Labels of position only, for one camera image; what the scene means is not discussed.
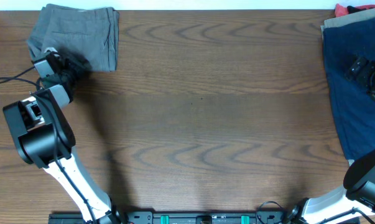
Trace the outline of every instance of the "wooden table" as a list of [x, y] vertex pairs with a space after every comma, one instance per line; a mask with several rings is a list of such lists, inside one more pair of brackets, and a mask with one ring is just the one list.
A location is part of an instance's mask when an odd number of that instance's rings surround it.
[[[0, 76], [29, 68], [39, 12], [0, 12]], [[291, 207], [342, 184], [320, 24], [333, 11], [121, 11], [118, 70], [80, 82], [64, 109], [79, 155], [123, 208]], [[36, 80], [37, 72], [24, 76]], [[34, 87], [0, 85], [0, 223], [77, 211], [18, 156], [2, 107]]]

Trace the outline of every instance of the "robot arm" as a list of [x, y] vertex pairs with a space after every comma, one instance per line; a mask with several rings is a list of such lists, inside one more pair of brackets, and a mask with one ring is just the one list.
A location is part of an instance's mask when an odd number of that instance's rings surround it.
[[[27, 163], [43, 168], [63, 186], [78, 205], [86, 223], [94, 223], [93, 218], [100, 220], [100, 223], [105, 223], [104, 219], [117, 220], [110, 198], [96, 185], [76, 153], [75, 138], [59, 107], [66, 106], [70, 101], [63, 86], [55, 85], [32, 95], [4, 108], [21, 157]], [[53, 125], [58, 132], [57, 141], [54, 139]], [[57, 144], [58, 158], [53, 156], [54, 144]], [[56, 159], [63, 171], [56, 164]]]
[[360, 215], [375, 215], [375, 150], [352, 164], [342, 186], [321, 197], [304, 199], [285, 222], [340, 223]]

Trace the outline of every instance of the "folded gray pants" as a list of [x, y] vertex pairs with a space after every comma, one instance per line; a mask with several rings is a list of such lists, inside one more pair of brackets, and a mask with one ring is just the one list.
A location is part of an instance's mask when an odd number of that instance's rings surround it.
[[119, 13], [112, 7], [80, 10], [48, 4], [27, 40], [35, 59], [47, 47], [88, 61], [92, 71], [117, 69]]

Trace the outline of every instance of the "cable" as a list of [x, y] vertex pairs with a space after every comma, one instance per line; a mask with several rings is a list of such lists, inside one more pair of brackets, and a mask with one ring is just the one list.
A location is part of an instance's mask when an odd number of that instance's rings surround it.
[[19, 78], [20, 76], [22, 76], [22, 75], [24, 75], [25, 73], [31, 71], [32, 69], [34, 69], [34, 66], [28, 68], [28, 69], [25, 70], [24, 72], [22, 72], [22, 73], [20, 73], [20, 74], [18, 74], [18, 75], [16, 75], [16, 76], [13, 76], [13, 77], [0, 77], [0, 80], [2, 80], [2, 81], [0, 81], [0, 84], [2, 84], [2, 83], [6, 83], [6, 82], [11, 81], [11, 80], [17, 80], [17, 81], [22, 81], [22, 82], [30, 83], [31, 85], [36, 86], [37, 89], [39, 90], [39, 89], [41, 88], [40, 85], [38, 85], [38, 84], [36, 84], [36, 83], [34, 83], [34, 82], [32, 82], [32, 81], [25, 80], [25, 79], [23, 79], [23, 78]]
[[365, 219], [367, 219], [367, 221], [370, 223], [370, 224], [375, 224], [375, 222], [370, 219], [366, 214], [364, 214], [364, 212], [362, 212], [360, 209], [358, 208], [352, 208], [351, 210], [347, 211], [347, 212], [342, 212], [341, 214], [338, 214], [338, 215], [334, 215], [332, 216], [331, 218], [326, 218], [324, 219], [323, 221], [321, 221], [320, 223], [318, 224], [324, 224], [324, 223], [327, 223], [327, 222], [330, 222], [330, 221], [333, 221], [333, 220], [336, 220], [338, 218], [341, 218], [341, 217], [344, 217], [346, 215], [350, 215], [350, 214], [354, 214], [354, 213], [360, 213]]
[[[42, 103], [42, 106], [45, 107], [45, 109], [48, 111], [50, 119], [52, 121], [54, 121], [53, 114], [49, 110], [49, 108], [46, 105], [46, 103], [41, 98], [39, 98], [37, 95], [35, 95], [33, 93], [31, 93], [30, 95], [33, 96], [33, 97], [35, 97], [36, 100], [38, 100], [40, 103]], [[54, 157], [55, 163], [56, 163], [57, 167], [59, 168], [59, 170], [64, 175], [64, 177], [68, 180], [68, 182], [70, 183], [70, 185], [73, 187], [73, 189], [75, 190], [75, 192], [81, 197], [83, 203], [88, 207], [88, 211], [89, 211], [89, 214], [91, 216], [92, 222], [94, 224], [97, 224], [96, 218], [95, 218], [95, 214], [93, 214], [93, 211], [92, 211], [92, 208], [89, 205], [89, 202], [87, 201], [87, 199], [85, 198], [85, 196], [83, 196], [83, 194], [80, 192], [80, 190], [78, 189], [78, 187], [74, 184], [74, 182], [71, 180], [70, 176], [65, 172], [64, 167], [61, 165], [61, 163], [60, 163], [60, 161], [59, 161], [59, 159], [57, 157], [57, 144], [56, 143], [57, 143], [57, 139], [59, 138], [58, 137], [58, 130], [57, 130], [56, 125], [54, 123], [52, 123], [52, 126], [53, 126], [54, 138], [55, 138], [55, 145], [54, 145], [54, 149], [53, 149], [53, 157]]]
[[[25, 70], [24, 72], [22, 72], [22, 73], [20, 73], [20, 74], [18, 74], [18, 75], [16, 75], [16, 76], [13, 76], [13, 77], [0, 77], [0, 78], [18, 78], [18, 77], [24, 75], [25, 73], [31, 71], [32, 69], [34, 69], [34, 66], [28, 68], [27, 70]], [[8, 81], [11, 81], [11, 80], [4, 80], [4, 81], [1, 81], [0, 84], [2, 84], [2, 83], [6, 83], [6, 82], [8, 82]]]
[[259, 208], [257, 208], [257, 210], [256, 210], [256, 219], [259, 220], [260, 223], [264, 224], [264, 222], [262, 222], [261, 218], [257, 215], [257, 213], [260, 211], [260, 209], [261, 209], [263, 206], [265, 206], [265, 205], [267, 205], [267, 204], [270, 204], [270, 203], [273, 203], [273, 204], [278, 205], [278, 206], [281, 208], [281, 210], [283, 211], [283, 215], [281, 216], [280, 221], [277, 222], [277, 223], [274, 223], [274, 224], [280, 224], [280, 223], [282, 223], [282, 220], [284, 219], [285, 209], [284, 209], [283, 207], [281, 207], [281, 205], [279, 205], [277, 202], [274, 202], [274, 201], [263, 202], [263, 204], [262, 204], [261, 206], [259, 206]]
[[40, 82], [42, 81], [42, 78], [41, 77], [39, 77], [38, 79], [37, 79], [37, 81], [35, 82], [35, 84], [37, 84], [38, 86], [40, 86]]

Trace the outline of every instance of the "black cable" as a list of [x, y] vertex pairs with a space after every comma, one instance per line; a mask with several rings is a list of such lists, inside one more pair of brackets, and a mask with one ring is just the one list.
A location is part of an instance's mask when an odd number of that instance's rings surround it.
[[[49, 110], [48, 106], [46, 105], [46, 103], [42, 99], [40, 99], [37, 95], [35, 95], [33, 93], [31, 93], [31, 96], [35, 97], [36, 100], [38, 100], [38, 101], [40, 101], [42, 103], [42, 106], [45, 107], [45, 109], [48, 111], [50, 119], [52, 121], [54, 121], [53, 114], [52, 114], [52, 112], [50, 112], [50, 110]], [[83, 194], [80, 192], [80, 190], [78, 189], [78, 187], [71, 180], [70, 176], [65, 172], [64, 167], [61, 165], [61, 163], [60, 163], [60, 161], [59, 161], [59, 159], [57, 157], [58, 131], [57, 131], [56, 125], [54, 123], [52, 123], [52, 126], [53, 126], [53, 131], [54, 131], [54, 138], [55, 138], [55, 145], [54, 145], [54, 149], [53, 149], [53, 157], [54, 157], [55, 163], [56, 163], [57, 167], [60, 169], [60, 171], [62, 172], [62, 174], [64, 175], [64, 177], [68, 180], [68, 182], [70, 183], [70, 185], [73, 187], [73, 189], [75, 190], [75, 192], [81, 197], [83, 203], [88, 207], [88, 211], [89, 211], [89, 214], [91, 216], [92, 222], [94, 224], [97, 224], [95, 215], [93, 214], [92, 208], [90, 207], [88, 200], [85, 198], [85, 196], [83, 196]]]
[[22, 82], [30, 83], [31, 85], [34, 85], [35, 87], [37, 87], [38, 90], [40, 89], [40, 86], [37, 85], [36, 83], [34, 83], [34, 82], [30, 81], [30, 80], [25, 80], [23, 78], [0, 77], [0, 80], [3, 80], [3, 81], [0, 82], [0, 84], [6, 83], [6, 82], [11, 81], [11, 80], [17, 80], [17, 81], [22, 81]]
[[341, 218], [341, 217], [344, 217], [344, 216], [347, 216], [347, 215], [350, 215], [350, 214], [354, 214], [354, 213], [360, 213], [365, 219], [367, 219], [367, 221], [370, 223], [370, 224], [375, 224], [374, 221], [372, 221], [366, 214], [364, 214], [364, 212], [362, 212], [360, 209], [358, 208], [352, 208], [351, 210], [349, 211], [346, 211], [346, 212], [342, 212], [341, 214], [338, 214], [338, 215], [334, 215], [332, 216], [331, 218], [326, 218], [324, 219], [323, 221], [321, 221], [320, 223], [318, 224], [324, 224], [324, 223], [327, 223], [327, 222], [330, 222], [330, 221], [333, 221], [333, 220], [336, 220], [338, 218]]
[[283, 207], [281, 207], [281, 205], [279, 205], [277, 202], [274, 202], [274, 201], [263, 202], [263, 204], [262, 204], [261, 206], [259, 206], [259, 208], [257, 208], [257, 210], [256, 210], [256, 219], [259, 220], [260, 223], [264, 224], [264, 222], [262, 222], [261, 217], [259, 217], [259, 216], [257, 215], [257, 213], [260, 211], [260, 209], [261, 209], [263, 206], [265, 206], [265, 205], [267, 205], [267, 204], [270, 204], [270, 203], [273, 203], [273, 204], [278, 205], [278, 206], [280, 207], [280, 209], [282, 210], [282, 212], [283, 212], [283, 215], [281, 216], [280, 221], [277, 222], [277, 223], [274, 223], [274, 224], [280, 224], [280, 223], [282, 223], [282, 220], [284, 219], [284, 213], [285, 213], [285, 210], [284, 210]]
[[[22, 72], [22, 73], [20, 73], [20, 74], [18, 74], [18, 75], [16, 75], [16, 76], [13, 76], [13, 77], [0, 77], [0, 78], [18, 78], [18, 77], [24, 75], [25, 73], [31, 71], [32, 69], [34, 69], [34, 66], [28, 68], [27, 70], [25, 70], [24, 72]], [[2, 84], [2, 83], [6, 83], [6, 82], [11, 81], [11, 80], [12, 80], [12, 79], [10, 79], [10, 80], [8, 80], [8, 79], [7, 79], [7, 80], [3, 80], [3, 81], [0, 82], [0, 84]]]
[[0, 81], [0, 84], [2, 84], [2, 83], [6, 83], [6, 82], [8, 82], [8, 81], [12, 81], [12, 80], [17, 80], [17, 81], [22, 81], [22, 82], [30, 83], [31, 85], [36, 86], [37, 89], [39, 90], [39, 89], [41, 88], [40, 85], [38, 85], [38, 84], [36, 84], [36, 83], [34, 83], [34, 82], [32, 82], [32, 81], [25, 80], [25, 79], [23, 79], [23, 78], [19, 78], [20, 76], [22, 76], [22, 75], [24, 75], [25, 73], [31, 71], [32, 69], [34, 69], [34, 66], [28, 68], [28, 69], [25, 70], [24, 72], [22, 72], [22, 73], [20, 73], [20, 74], [18, 74], [18, 75], [16, 75], [16, 76], [13, 76], [13, 77], [0, 77], [0, 80], [1, 80], [1, 81]]
[[42, 81], [42, 78], [41, 77], [39, 77], [38, 79], [37, 79], [37, 81], [35, 82], [35, 84], [37, 84], [38, 86], [40, 86], [40, 82]]

